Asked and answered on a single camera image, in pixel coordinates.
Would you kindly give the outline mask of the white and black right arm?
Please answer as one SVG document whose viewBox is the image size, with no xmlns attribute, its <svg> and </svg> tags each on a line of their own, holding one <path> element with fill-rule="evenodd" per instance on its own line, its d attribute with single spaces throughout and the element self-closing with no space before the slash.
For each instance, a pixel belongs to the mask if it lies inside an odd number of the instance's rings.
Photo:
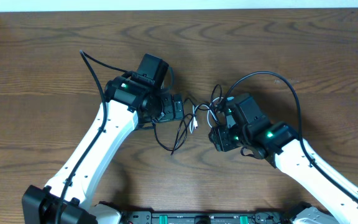
<svg viewBox="0 0 358 224">
<path fill-rule="evenodd" d="M 218 151 L 252 151 L 301 184 L 339 223 L 358 223 L 358 187 L 324 161 L 292 127 L 269 124 L 256 133 L 238 125 L 212 128 L 209 140 Z"/>
</svg>

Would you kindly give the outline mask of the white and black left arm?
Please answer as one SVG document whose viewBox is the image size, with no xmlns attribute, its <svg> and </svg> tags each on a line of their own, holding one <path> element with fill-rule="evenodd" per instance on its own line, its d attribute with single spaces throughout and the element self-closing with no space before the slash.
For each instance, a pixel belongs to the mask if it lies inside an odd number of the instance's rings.
<svg viewBox="0 0 358 224">
<path fill-rule="evenodd" d="M 119 223 L 121 213 L 93 197 L 105 170 L 128 135 L 140 125 L 183 117 L 180 94 L 160 81 L 116 77 L 108 81 L 91 127 L 64 166 L 40 189 L 29 186 L 22 197 L 26 223 Z"/>
</svg>

